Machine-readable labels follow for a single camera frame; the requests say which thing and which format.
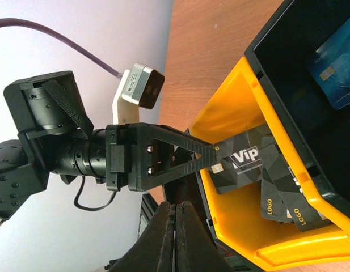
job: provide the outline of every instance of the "robotic arm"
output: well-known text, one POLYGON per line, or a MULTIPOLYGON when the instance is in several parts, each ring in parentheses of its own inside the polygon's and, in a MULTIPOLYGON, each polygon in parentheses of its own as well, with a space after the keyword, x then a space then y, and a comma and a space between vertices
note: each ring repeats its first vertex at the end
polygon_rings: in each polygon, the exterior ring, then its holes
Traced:
POLYGON ((217 163, 213 146, 162 125, 139 123, 139 107, 153 108, 165 78, 135 64, 123 74, 113 101, 113 122, 94 130, 74 74, 62 71, 17 80, 4 90, 19 140, 0 143, 0 224, 35 193, 49 173, 70 184, 93 176, 118 192, 144 192, 217 163), (174 166, 177 147, 199 158, 174 166))

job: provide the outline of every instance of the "wire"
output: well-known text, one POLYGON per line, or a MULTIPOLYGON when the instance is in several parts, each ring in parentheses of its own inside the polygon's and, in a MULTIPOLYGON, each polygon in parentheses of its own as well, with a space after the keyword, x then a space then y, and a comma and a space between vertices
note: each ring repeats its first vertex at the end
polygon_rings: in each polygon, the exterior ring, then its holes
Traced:
POLYGON ((105 204, 104 206, 101 206, 101 207, 98 207, 98 208, 84 207, 84 206, 82 206, 82 205, 79 204, 79 197, 80 197, 80 195, 81 195, 82 192, 83 192, 84 184, 85 184, 85 176, 83 176, 82 184, 80 185, 80 188, 79 188, 79 190, 78 190, 78 193, 77 193, 77 195, 76 195, 75 198, 74 198, 74 206, 75 206, 76 208, 79 208, 79 209, 84 210, 84 211, 100 211, 100 210, 102 210, 102 209, 108 207, 108 205, 111 204, 111 203, 113 202, 113 200, 114 200, 114 198, 115 198, 115 196, 116 196, 116 194, 117 194, 117 192, 113 192, 112 195, 111 195, 111 197, 110 197, 110 199, 109 199, 109 201, 108 201, 108 203, 105 204))
POLYGON ((82 48, 80 45, 74 43, 73 41, 69 40, 62 34, 44 26, 41 24, 34 23, 32 21, 22 20, 22 19, 16 19, 16 18, 3 18, 0 19, 0 28, 2 27, 26 27, 30 29, 34 29, 37 31, 40 31, 42 33, 45 33, 49 36, 54 37, 55 39, 63 42, 64 44, 70 46, 74 50, 78 51, 80 54, 84 55, 91 61, 95 62, 97 65, 99 65, 101 68, 109 72, 110 74, 114 75, 116 78, 121 79, 122 73, 118 72, 117 70, 113 69, 103 61, 101 61, 99 58, 82 48))

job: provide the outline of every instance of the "white wall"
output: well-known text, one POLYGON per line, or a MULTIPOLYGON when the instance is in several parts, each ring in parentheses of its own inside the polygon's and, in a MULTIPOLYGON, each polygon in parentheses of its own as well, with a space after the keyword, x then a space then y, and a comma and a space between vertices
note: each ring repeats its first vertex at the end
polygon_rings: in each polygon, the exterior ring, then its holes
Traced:
MULTIPOLYGON (((33 20, 59 31, 115 69, 142 62, 165 69, 172 0, 0 1, 0 18, 33 20)), ((16 138, 3 98, 13 81, 73 70, 86 112, 96 128, 112 120, 118 80, 49 36, 25 28, 0 29, 0 142, 16 138)), ((141 112, 157 122, 158 105, 141 112)), ((110 192, 89 180, 81 203, 100 206, 110 192)), ((75 209, 79 179, 67 186, 51 176, 48 189, 29 198, 0 228, 0 272, 95 271, 121 257, 135 242, 140 193, 124 189, 99 212, 75 209)))

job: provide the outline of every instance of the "wooden table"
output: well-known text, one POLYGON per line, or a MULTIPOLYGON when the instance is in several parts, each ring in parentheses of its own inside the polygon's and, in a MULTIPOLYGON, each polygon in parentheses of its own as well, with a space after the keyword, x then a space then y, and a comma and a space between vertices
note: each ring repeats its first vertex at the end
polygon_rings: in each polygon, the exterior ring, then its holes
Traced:
MULTIPOLYGON (((174 0, 160 124, 191 124, 281 2, 174 0)), ((161 188, 151 193, 163 200, 161 188)), ((350 271, 350 262, 287 271, 350 271)))

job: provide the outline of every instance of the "black strap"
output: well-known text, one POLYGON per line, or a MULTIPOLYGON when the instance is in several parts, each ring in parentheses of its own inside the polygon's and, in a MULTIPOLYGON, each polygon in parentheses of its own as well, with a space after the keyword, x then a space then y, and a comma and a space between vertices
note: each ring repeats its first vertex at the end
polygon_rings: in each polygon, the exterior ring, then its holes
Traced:
POLYGON ((77 105, 70 94, 56 80, 46 81, 42 87, 51 95, 60 108, 75 122, 88 139, 94 130, 94 125, 85 112, 77 105))

